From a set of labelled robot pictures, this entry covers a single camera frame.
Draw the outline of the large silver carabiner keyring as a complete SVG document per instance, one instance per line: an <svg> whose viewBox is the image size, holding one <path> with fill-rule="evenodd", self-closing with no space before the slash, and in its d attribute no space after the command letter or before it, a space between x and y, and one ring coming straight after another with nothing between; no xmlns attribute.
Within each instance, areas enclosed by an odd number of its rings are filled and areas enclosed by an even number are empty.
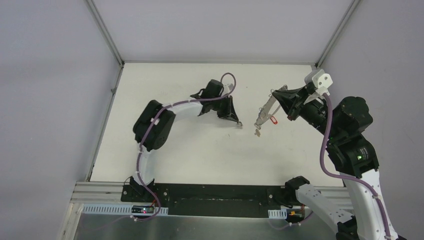
<svg viewBox="0 0 424 240"><path fill-rule="evenodd" d="M267 102L262 107L259 108L259 112L258 112L256 121L254 123L254 126L255 126L255 133L254 134L257 137L261 136L260 130L262 128L262 125L265 124L267 121L271 121L270 117L271 116L275 117L275 114L281 108L281 106L278 105L276 107L276 109L273 112L271 112L273 105L277 102L277 100L272 96L272 93L274 91L275 91L274 89L270 90L270 94L268 95L269 98L268 98Z"/></svg>

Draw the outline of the key with red tag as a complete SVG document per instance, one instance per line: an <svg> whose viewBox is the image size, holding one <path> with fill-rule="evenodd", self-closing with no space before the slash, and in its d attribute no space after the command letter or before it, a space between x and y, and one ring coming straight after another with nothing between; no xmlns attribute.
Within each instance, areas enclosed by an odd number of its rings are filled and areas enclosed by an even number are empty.
<svg viewBox="0 0 424 240"><path fill-rule="evenodd" d="M277 120L274 116L271 116L271 117L270 117L270 120L271 120L271 122L272 122L274 125L277 125L277 124L278 124L278 120Z"/></svg>

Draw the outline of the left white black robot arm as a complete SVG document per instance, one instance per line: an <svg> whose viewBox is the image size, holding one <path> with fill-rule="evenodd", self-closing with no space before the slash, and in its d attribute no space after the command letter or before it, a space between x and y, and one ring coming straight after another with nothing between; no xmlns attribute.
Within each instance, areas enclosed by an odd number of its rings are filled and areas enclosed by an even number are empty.
<svg viewBox="0 0 424 240"><path fill-rule="evenodd" d="M215 111L219 119L242 127L231 95L236 85L212 79L186 100L162 104L154 99L147 104L132 129L139 148L136 171L129 181L135 198L144 203L155 196L149 186L155 179L149 174L149 157L165 144L175 122Z"/></svg>

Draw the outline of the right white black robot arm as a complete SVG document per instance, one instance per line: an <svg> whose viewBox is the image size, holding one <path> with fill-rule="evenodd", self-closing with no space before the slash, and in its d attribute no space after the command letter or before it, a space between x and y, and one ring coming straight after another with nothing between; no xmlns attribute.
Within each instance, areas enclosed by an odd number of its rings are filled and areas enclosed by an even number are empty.
<svg viewBox="0 0 424 240"><path fill-rule="evenodd" d="M333 106L326 93L313 97L310 84L276 90L272 96L289 120L301 117L323 135L320 167L327 176L343 181L353 213L328 200L303 176L285 183L284 200L290 205L301 203L310 208L338 240L400 239L384 203L376 150L363 136L373 122L366 101L348 96Z"/></svg>

